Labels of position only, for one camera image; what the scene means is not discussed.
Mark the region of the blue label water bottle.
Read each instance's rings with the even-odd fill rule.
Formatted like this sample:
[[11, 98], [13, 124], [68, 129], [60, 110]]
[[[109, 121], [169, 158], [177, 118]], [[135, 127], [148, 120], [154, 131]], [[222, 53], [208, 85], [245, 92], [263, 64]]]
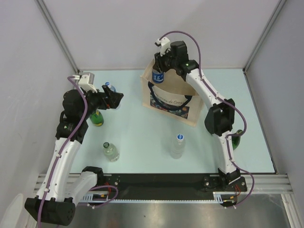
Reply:
[[156, 69], [152, 70], [152, 81], [156, 84], [160, 84], [164, 81], [164, 73], [161, 71], [159, 72]]

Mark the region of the beige canvas tote bag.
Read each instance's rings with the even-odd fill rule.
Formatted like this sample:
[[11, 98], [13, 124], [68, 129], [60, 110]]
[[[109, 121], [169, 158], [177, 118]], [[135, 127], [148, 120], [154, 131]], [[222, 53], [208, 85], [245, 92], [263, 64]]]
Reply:
[[171, 69], [160, 84], [152, 80], [152, 60], [141, 75], [142, 105], [195, 127], [204, 102], [197, 92]]

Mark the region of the clear glass Chang bottle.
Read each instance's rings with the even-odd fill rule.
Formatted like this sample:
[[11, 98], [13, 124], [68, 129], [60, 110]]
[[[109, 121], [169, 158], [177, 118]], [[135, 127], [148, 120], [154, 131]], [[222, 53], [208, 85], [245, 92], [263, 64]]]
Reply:
[[119, 159], [119, 151], [117, 147], [109, 142], [104, 142], [103, 143], [103, 152], [105, 157], [110, 161], [110, 162], [115, 162]]

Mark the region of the clear plastic bottle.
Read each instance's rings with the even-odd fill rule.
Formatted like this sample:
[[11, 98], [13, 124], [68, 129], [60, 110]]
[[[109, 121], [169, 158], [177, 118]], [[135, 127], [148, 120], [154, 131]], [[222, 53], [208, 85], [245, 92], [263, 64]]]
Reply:
[[174, 136], [171, 140], [170, 154], [174, 159], [182, 157], [185, 151], [186, 140], [183, 134]]

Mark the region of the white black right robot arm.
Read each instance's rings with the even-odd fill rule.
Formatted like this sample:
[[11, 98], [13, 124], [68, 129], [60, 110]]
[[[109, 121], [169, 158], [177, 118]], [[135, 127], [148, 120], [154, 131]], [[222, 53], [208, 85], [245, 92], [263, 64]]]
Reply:
[[183, 41], [170, 42], [167, 38], [155, 42], [160, 51], [154, 55], [154, 70], [165, 73], [175, 70], [205, 103], [208, 113], [204, 124], [214, 137], [219, 152], [219, 185], [223, 190], [231, 190], [240, 179], [240, 169], [233, 163], [232, 128], [235, 120], [235, 103], [225, 99], [204, 76], [196, 60], [190, 60], [187, 46]]

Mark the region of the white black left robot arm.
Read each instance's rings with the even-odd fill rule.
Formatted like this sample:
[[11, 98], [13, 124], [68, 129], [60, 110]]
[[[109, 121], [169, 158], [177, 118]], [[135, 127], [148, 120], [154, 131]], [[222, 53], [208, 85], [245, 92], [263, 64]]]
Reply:
[[64, 110], [57, 126], [51, 163], [36, 196], [27, 198], [24, 206], [38, 226], [42, 223], [69, 225], [83, 196], [92, 188], [107, 187], [102, 168], [93, 166], [86, 166], [67, 187], [74, 158], [88, 129], [87, 119], [97, 110], [118, 108], [124, 97], [105, 85], [102, 88], [102, 92], [77, 88], [63, 95]]

